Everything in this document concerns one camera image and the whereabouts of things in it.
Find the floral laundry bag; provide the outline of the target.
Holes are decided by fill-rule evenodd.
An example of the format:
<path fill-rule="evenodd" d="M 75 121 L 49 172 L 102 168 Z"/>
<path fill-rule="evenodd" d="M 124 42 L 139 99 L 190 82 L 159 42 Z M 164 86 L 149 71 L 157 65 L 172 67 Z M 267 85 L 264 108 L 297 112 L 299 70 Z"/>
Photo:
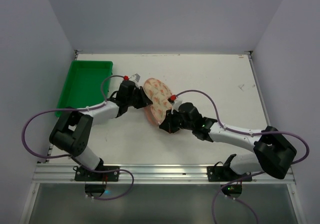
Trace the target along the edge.
<path fill-rule="evenodd" d="M 167 110 L 172 109 L 172 104 L 168 101 L 172 92 L 165 83 L 156 78 L 147 79 L 142 88 L 152 101 L 151 105 L 144 108 L 146 117 L 151 124 L 159 126 L 164 121 Z"/>

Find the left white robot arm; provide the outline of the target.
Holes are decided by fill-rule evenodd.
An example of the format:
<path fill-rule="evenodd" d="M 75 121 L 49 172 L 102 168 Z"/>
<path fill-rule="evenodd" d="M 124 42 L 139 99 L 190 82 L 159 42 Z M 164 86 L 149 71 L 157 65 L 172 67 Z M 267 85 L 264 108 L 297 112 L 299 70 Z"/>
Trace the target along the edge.
<path fill-rule="evenodd" d="M 130 107 L 141 109 L 151 104 L 142 86 L 124 80 L 119 89 L 102 103 L 84 110 L 70 108 L 64 111 L 49 136 L 49 142 L 68 153 L 85 170 L 102 174 L 103 160 L 88 147 L 92 126 L 116 119 Z"/>

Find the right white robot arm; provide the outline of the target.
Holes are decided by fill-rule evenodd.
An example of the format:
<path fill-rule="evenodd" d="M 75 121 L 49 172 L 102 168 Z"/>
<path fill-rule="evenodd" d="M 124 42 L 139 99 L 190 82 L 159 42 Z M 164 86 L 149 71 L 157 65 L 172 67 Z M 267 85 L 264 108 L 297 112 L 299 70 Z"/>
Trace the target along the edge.
<path fill-rule="evenodd" d="M 216 119 L 202 116 L 190 102 L 181 104 L 177 110 L 167 110 L 159 127 L 170 134 L 189 130 L 201 141 L 224 143 L 247 150 L 244 155 L 230 155 L 224 163 L 236 175 L 265 172 L 282 180 L 297 154 L 293 145 L 272 126 L 264 130 L 231 131 L 228 127 L 222 127 Z"/>

